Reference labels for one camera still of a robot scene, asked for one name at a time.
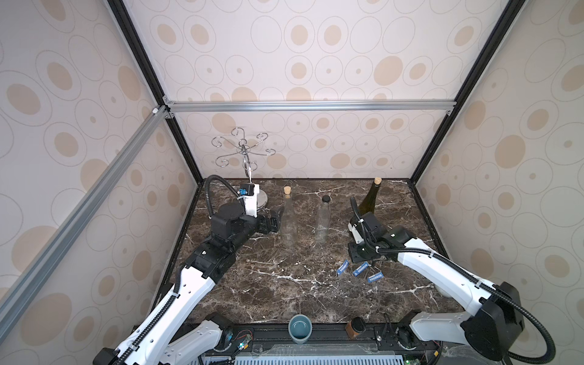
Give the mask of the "tall clear corked bottle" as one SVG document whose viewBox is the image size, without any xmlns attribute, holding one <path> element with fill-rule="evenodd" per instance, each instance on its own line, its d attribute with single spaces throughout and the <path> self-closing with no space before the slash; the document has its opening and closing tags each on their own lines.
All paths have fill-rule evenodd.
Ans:
<svg viewBox="0 0 584 365">
<path fill-rule="evenodd" d="M 291 194 L 291 187 L 284 187 L 284 205 L 281 215 L 281 238 L 288 249 L 293 249 L 297 243 L 297 218 Z"/>
</svg>

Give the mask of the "blue peeled label strip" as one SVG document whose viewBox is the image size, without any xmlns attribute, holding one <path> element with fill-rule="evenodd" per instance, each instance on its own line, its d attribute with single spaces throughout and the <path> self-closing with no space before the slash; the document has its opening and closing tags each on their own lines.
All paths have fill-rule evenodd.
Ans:
<svg viewBox="0 0 584 365">
<path fill-rule="evenodd" d="M 367 282 L 368 283 L 374 283 L 376 281 L 379 281 L 380 279 L 384 278 L 384 275 L 382 272 L 377 272 L 374 275 L 371 275 L 370 277 L 367 278 Z"/>
</svg>

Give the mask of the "dark green wine bottle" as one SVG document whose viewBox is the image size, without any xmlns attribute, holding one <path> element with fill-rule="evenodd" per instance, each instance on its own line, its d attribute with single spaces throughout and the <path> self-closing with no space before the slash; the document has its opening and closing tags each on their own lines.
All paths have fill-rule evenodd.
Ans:
<svg viewBox="0 0 584 365">
<path fill-rule="evenodd" d="M 362 203 L 358 205 L 358 211 L 361 216 L 369 212 L 374 213 L 376 207 L 377 194 L 380 191 L 382 181 L 383 180 L 381 177 L 376 177 L 373 183 L 371 184 L 370 189 L 365 198 L 363 199 Z"/>
</svg>

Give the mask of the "clear bottle black cap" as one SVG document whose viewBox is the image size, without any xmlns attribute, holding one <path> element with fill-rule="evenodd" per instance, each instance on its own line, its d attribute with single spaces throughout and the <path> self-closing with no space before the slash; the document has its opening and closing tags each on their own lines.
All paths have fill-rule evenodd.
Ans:
<svg viewBox="0 0 584 365">
<path fill-rule="evenodd" d="M 323 196 L 316 214 L 315 243 L 323 246 L 331 223 L 331 197 Z"/>
</svg>

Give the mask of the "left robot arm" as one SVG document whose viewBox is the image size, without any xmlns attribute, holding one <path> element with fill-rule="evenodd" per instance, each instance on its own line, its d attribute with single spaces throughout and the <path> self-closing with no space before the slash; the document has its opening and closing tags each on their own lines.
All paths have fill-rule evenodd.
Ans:
<svg viewBox="0 0 584 365">
<path fill-rule="evenodd" d="M 259 185 L 235 189 L 226 179 L 211 175 L 204 184 L 211 233 L 176 273 L 173 287 L 147 319 L 115 349 L 103 348 L 95 364 L 189 364 L 215 348 L 229 333 L 222 317 L 206 319 L 179 339 L 174 336 L 197 304 L 235 263 L 237 251 L 254 234 L 280 228 L 280 214 L 258 212 Z"/>
</svg>

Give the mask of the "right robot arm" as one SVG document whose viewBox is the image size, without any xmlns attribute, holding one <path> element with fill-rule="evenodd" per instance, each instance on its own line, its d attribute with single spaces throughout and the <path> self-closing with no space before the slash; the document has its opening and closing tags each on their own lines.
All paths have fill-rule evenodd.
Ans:
<svg viewBox="0 0 584 365">
<path fill-rule="evenodd" d="M 424 342 L 451 342 L 468 345 L 480 356 L 504 364 L 512 360 L 529 364 L 552 362 L 557 349 L 550 332 L 522 306 L 520 294 L 512 284 L 494 284 L 474 275 L 402 226 L 389 229 L 372 212 L 360 213 L 355 198 L 350 203 L 353 215 L 348 227 L 354 240 L 349 253 L 353 262 L 399 262 L 423 275 L 463 308 L 460 313 L 438 314 L 412 310 L 392 334 L 402 349 L 413 351 Z M 527 357 L 511 351 L 526 322 L 543 337 L 543 355 Z"/>
</svg>

